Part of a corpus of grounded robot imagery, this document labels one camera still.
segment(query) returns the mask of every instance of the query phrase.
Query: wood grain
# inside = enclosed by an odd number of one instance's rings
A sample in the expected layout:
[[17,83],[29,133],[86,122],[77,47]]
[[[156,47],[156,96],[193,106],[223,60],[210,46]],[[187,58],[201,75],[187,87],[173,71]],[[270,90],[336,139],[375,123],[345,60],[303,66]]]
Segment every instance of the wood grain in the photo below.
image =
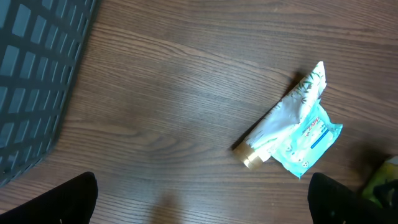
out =
[[[398,154],[398,6],[376,2],[104,0],[57,148],[0,211],[90,170],[92,223],[311,223],[314,172],[357,190]],[[341,136],[301,180],[247,170],[231,147],[319,60]]]

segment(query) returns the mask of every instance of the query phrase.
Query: wooden table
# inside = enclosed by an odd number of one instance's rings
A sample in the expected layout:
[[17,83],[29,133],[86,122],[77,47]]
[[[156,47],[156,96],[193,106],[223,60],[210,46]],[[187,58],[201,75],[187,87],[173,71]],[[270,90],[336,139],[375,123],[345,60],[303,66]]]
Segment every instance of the wooden table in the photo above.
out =
[[[398,154],[395,0],[104,0],[56,150],[0,189],[5,212],[92,171],[92,223],[311,223],[323,172],[356,190]],[[302,74],[344,128],[301,180],[232,153]]]

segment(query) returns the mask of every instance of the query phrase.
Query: light blue packaging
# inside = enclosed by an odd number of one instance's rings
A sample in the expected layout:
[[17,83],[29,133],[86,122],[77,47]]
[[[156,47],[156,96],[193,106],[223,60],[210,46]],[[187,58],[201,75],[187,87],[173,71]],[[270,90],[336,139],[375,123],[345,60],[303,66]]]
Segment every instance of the light blue packaging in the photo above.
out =
[[300,178],[340,135],[342,124],[332,124],[317,100],[303,123],[272,153],[283,166]]

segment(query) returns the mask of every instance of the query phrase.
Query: green object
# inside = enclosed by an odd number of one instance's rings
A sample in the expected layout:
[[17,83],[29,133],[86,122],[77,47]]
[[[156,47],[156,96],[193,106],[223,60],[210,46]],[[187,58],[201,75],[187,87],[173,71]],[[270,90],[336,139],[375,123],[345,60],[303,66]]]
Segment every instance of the green object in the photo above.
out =
[[393,195],[398,194],[397,186],[389,187],[393,182],[398,181],[398,156],[392,157],[377,170],[364,189],[362,196],[371,200],[380,207],[385,207],[385,204],[392,207]]

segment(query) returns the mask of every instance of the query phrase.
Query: gold cap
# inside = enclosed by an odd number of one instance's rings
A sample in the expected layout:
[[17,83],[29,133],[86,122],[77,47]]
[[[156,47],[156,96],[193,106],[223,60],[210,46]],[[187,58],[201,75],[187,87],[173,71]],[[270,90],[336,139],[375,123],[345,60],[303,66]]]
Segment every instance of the gold cap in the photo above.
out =
[[243,162],[249,169],[257,169],[261,166],[262,160],[252,147],[242,142],[234,149],[235,156]]

